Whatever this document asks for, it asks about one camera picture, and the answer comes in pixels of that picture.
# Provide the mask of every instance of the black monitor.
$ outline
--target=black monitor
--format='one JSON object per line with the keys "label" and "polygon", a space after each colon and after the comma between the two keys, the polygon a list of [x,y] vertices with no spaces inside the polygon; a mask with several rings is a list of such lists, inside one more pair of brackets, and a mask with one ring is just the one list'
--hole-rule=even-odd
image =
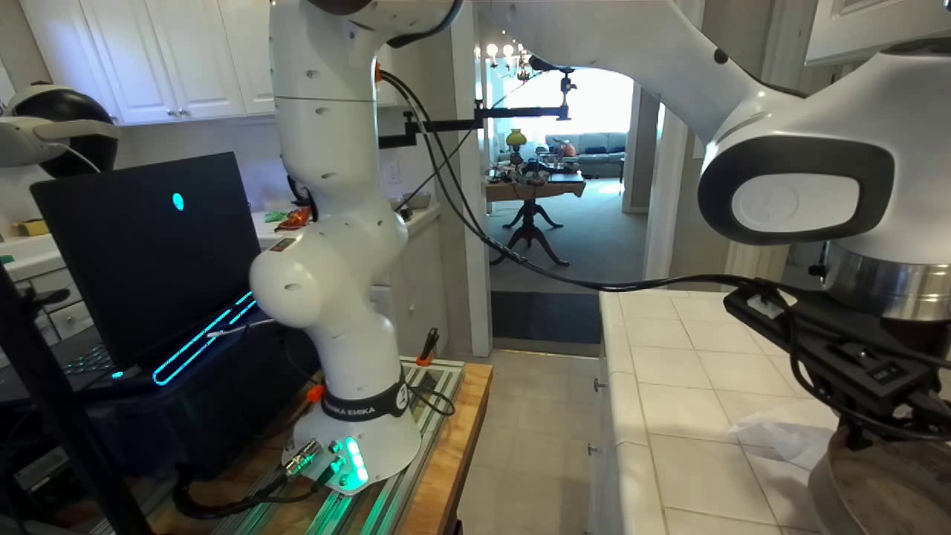
{"label": "black monitor", "polygon": [[119,367],[154,367],[247,293],[259,237],[234,153],[33,188]]}

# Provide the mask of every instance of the tile countertop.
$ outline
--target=tile countertop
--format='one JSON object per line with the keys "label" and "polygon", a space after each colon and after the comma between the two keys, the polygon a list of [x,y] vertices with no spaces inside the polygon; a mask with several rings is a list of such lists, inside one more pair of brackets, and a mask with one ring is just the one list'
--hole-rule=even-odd
{"label": "tile countertop", "polygon": [[834,412],[715,290],[599,293],[616,504],[640,535],[819,532],[809,470]]}
{"label": "tile countertop", "polygon": [[[406,223],[406,235],[409,237],[418,235],[426,225],[430,225],[437,220],[437,214],[439,214],[437,205],[418,207]],[[264,223],[262,211],[253,214],[253,223],[256,223],[256,235],[259,235],[262,247],[271,247],[284,235],[293,235],[293,231],[272,231],[272,223]],[[5,265],[11,281],[64,266],[51,235],[5,237],[0,244],[0,254],[5,254],[5,251],[14,257]]]}

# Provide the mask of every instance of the wooden table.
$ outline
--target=wooden table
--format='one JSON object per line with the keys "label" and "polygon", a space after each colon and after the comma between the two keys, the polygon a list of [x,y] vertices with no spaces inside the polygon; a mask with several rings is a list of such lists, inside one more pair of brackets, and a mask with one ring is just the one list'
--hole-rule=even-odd
{"label": "wooden table", "polygon": [[[434,445],[426,452],[421,471],[415,476],[415,488],[400,510],[399,532],[415,535],[442,535],[454,532],[454,509],[469,471],[469,461],[476,452],[476,439],[482,431],[482,419],[486,409],[486,387],[491,387],[491,366],[467,361],[463,378],[454,390],[454,415],[449,415]],[[267,442],[262,442],[256,452],[244,455],[223,477],[194,483],[191,494],[200,501],[232,501],[256,491],[256,483],[275,467],[278,452],[289,439],[289,422],[283,431],[275,431]],[[317,510],[317,501],[289,501],[272,509],[272,516],[262,526],[262,532],[278,532],[293,535],[305,532]],[[158,509],[151,516],[154,532],[165,535],[204,535],[216,523],[210,519],[191,519],[176,510],[173,501]]]}
{"label": "wooden table", "polygon": [[506,225],[516,225],[509,237],[509,248],[516,244],[516,240],[527,240],[527,247],[531,247],[531,240],[540,244],[540,248],[562,266],[567,266],[567,260],[562,260],[556,254],[556,248],[546,244],[543,231],[535,225],[535,214],[540,214],[553,228],[562,228],[562,223],[556,223],[543,205],[537,205],[540,195],[562,195],[562,193],[573,193],[573,195],[583,195],[585,193],[585,179],[570,171],[570,174],[550,174],[546,182],[486,182],[485,185],[485,195],[491,202],[500,202],[500,199],[519,199],[519,211],[513,214],[513,220]]}

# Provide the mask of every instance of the dark floor mat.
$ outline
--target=dark floor mat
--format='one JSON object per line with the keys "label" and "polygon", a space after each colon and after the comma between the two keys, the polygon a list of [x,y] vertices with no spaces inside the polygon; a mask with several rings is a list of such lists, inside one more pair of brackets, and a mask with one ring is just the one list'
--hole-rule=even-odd
{"label": "dark floor mat", "polygon": [[492,290],[492,336],[599,345],[596,293]]}

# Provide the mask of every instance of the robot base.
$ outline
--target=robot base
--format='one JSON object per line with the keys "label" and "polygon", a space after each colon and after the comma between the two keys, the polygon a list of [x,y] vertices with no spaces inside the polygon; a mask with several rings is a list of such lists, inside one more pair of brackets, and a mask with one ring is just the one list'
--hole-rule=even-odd
{"label": "robot base", "polygon": [[327,488],[348,497],[399,476],[418,452],[418,427],[409,409],[368,422],[342,422],[314,406],[293,424],[293,445],[311,439],[336,458]]}

